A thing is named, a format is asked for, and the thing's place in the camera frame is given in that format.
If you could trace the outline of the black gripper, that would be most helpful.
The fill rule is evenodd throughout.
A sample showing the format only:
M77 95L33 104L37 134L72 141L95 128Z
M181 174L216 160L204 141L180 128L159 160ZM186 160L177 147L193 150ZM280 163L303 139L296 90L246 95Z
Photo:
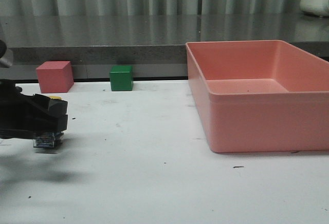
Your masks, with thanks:
M34 139L36 133L26 127L32 100L42 110L33 117L37 130L63 132L67 129L68 102L35 94L24 95L13 80L1 79L1 138Z

